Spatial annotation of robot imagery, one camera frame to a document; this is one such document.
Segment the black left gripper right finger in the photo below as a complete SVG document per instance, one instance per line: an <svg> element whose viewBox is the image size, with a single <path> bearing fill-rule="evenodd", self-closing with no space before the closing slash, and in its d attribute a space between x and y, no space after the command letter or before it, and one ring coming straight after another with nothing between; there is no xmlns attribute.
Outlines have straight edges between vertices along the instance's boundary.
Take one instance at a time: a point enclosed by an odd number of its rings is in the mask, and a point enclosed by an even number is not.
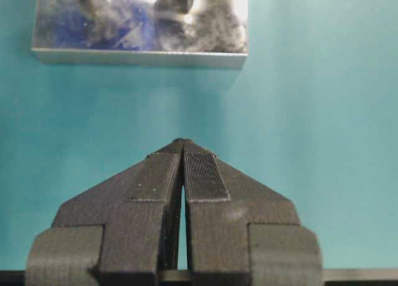
<svg viewBox="0 0 398 286"><path fill-rule="evenodd" d="M194 285L321 285L317 236L294 204L191 140L183 146Z"/></svg>

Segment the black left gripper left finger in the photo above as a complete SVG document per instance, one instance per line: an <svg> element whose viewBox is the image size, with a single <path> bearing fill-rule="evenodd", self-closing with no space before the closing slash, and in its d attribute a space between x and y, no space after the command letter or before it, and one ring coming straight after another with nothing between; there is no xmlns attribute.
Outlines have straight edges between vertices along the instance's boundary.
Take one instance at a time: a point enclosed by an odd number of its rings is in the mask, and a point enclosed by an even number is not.
<svg viewBox="0 0 398 286"><path fill-rule="evenodd" d="M26 285L156 285L175 264L183 140L64 202L31 247Z"/></svg>

